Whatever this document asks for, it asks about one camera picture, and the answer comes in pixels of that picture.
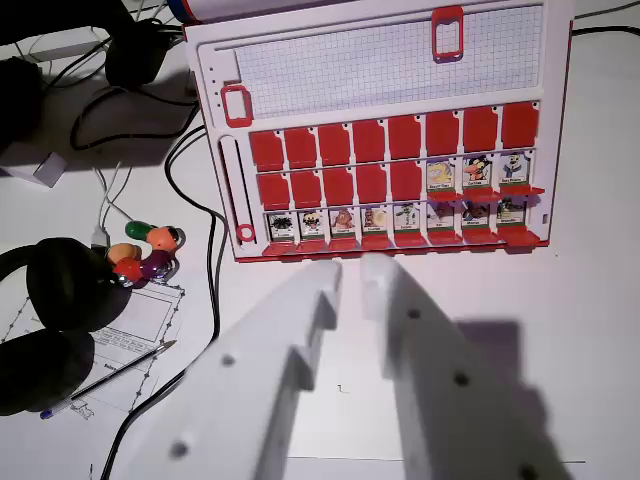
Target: grid paper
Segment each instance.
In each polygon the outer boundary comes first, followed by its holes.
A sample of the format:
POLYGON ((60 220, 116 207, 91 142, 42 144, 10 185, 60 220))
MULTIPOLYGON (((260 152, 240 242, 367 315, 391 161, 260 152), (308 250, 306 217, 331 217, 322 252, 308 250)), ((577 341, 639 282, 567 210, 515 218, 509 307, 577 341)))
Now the grid paper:
MULTIPOLYGON (((458 23, 438 26, 439 52, 458 23)), ((254 118, 485 93, 538 84, 542 6, 464 16, 464 55, 435 63, 431 21, 364 28, 235 49, 254 118)))

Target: character card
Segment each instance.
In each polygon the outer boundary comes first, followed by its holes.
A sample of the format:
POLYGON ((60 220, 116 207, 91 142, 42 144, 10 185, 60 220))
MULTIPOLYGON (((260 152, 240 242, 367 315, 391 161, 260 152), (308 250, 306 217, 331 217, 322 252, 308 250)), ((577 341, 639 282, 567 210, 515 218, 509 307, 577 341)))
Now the character card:
POLYGON ((380 206, 361 207, 362 234, 380 233, 387 231, 387 208, 380 206))
POLYGON ((454 179, 454 166, 449 160, 427 163, 427 191, 451 190, 454 179))
POLYGON ((524 225, 527 202, 524 198, 505 197, 498 203, 498 225, 524 225))
POLYGON ((462 170, 462 187, 486 187, 491 185, 491 164, 486 155, 467 157, 462 170))
POLYGON ((462 228, 487 227, 489 225, 489 204, 471 200, 462 202, 462 228))
POLYGON ((290 213, 267 215, 272 242, 293 242, 293 221, 290 213))
POLYGON ((393 206, 393 229, 396 232, 420 231, 420 204, 405 203, 393 206))
POLYGON ((324 240, 324 217, 320 210, 298 212, 298 221, 303 240, 324 240))
POLYGON ((531 154, 528 152, 504 153, 500 156, 500 185, 527 183, 531 154))
POLYGON ((331 237, 355 237, 355 216, 355 208, 329 210, 329 221, 331 222, 331 237))
POLYGON ((453 230, 453 205, 448 202, 427 203, 427 230, 453 230))

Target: ear cushion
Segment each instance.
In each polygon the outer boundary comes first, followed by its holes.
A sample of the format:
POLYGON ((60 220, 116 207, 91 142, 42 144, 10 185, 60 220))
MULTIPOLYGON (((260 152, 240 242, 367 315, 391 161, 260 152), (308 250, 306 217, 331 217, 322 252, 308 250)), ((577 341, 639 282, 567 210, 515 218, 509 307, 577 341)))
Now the ear cushion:
POLYGON ((27 289, 38 318, 54 330, 98 330, 122 312, 131 295, 106 259, 72 238, 35 245, 27 289))
POLYGON ((14 248, 0 255, 0 282, 9 274, 29 263, 34 245, 14 248))
POLYGON ((88 333, 39 330, 0 344, 0 416, 42 410, 87 378, 94 342, 88 333))

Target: guess who game board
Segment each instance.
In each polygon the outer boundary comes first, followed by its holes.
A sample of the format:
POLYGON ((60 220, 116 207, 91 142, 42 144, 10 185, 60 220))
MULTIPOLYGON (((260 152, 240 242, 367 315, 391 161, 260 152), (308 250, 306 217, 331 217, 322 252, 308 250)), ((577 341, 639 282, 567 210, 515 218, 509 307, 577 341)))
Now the guess who game board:
POLYGON ((187 27, 235 258, 548 245, 572 16, 359 0, 187 27))

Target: white table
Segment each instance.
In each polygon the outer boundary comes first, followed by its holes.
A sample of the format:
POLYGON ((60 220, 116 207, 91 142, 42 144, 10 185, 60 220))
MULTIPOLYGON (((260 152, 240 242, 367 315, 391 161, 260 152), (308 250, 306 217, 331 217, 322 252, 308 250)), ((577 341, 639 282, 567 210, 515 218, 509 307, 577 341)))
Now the white table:
MULTIPOLYGON (((579 10, 603 6, 601 2, 585 4, 579 10)), ((633 25, 638 19, 640 9, 590 24, 633 25)), ((548 431, 561 458, 586 462, 572 467, 580 480, 637 478, 640 322, 635 307, 640 298, 640 256, 635 247, 640 224, 634 147, 640 116, 639 42, 625 34, 574 39, 550 247, 530 255, 498 251, 396 257, 453 320, 516 324, 520 378, 539 393, 548 431)), ((179 69, 185 66, 178 47, 170 53, 162 78, 179 69)), ((66 138, 62 132, 68 131, 69 120, 79 107, 60 111, 60 105, 70 98, 82 105, 96 84, 86 88, 50 100, 49 111, 58 110, 55 115, 47 113, 42 138, 53 138, 52 132, 66 138)), ((109 114, 119 113, 115 107, 96 113, 100 118, 109 114)), ((101 198, 88 166, 94 161, 113 165, 120 159, 149 165, 134 169, 119 204, 136 218, 176 225, 188 234, 179 252, 181 270, 175 277, 187 291, 181 306, 184 324, 178 345, 162 357, 166 381, 201 351, 211 333, 204 261, 209 225, 205 214, 173 193, 157 166, 163 150, 149 145, 124 141, 105 146, 101 153, 75 154, 74 170, 52 190, 0 178, 0 252, 53 236, 88 243, 101 198), (142 196, 154 202, 145 202, 145 207, 138 201, 142 196)), ((196 200, 221 209, 205 141, 184 154, 174 170, 176 182, 196 200)), ((126 241, 123 225, 117 214, 110 215, 107 227, 112 240, 126 241)), ((344 290, 338 330, 325 337, 317 388, 301 398, 289 453, 292 457, 399 460, 392 386, 379 374, 374 325, 361 315, 359 261, 342 263, 344 290)), ((265 278, 270 284, 280 282, 303 266, 238 264, 227 250, 220 293, 223 331, 268 293, 265 278)), ((20 299, 14 293, 24 288, 23 282, 23 274, 3 282, 3 311, 15 309, 20 299)), ((514 365, 503 367, 513 369, 514 365)), ((118 478, 118 469, 138 443, 144 422, 153 418, 151 410, 130 429, 113 478, 118 478)), ((50 478, 70 478, 65 471, 77 460, 70 444, 93 442, 108 449, 117 428, 95 432, 92 438, 65 439, 43 454, 35 446, 21 446, 30 441, 37 444, 33 429, 23 426, 23 414, 0 419, 3 478, 42 478, 28 466, 32 455, 39 455, 43 465, 49 462, 50 478)), ((398 472, 384 470, 376 462, 359 463, 365 464, 371 467, 366 475, 377 471, 382 475, 377 478, 391 478, 398 472), (389 476, 380 473, 383 470, 389 476)), ((363 471, 357 470, 351 478, 365 478, 363 471)))

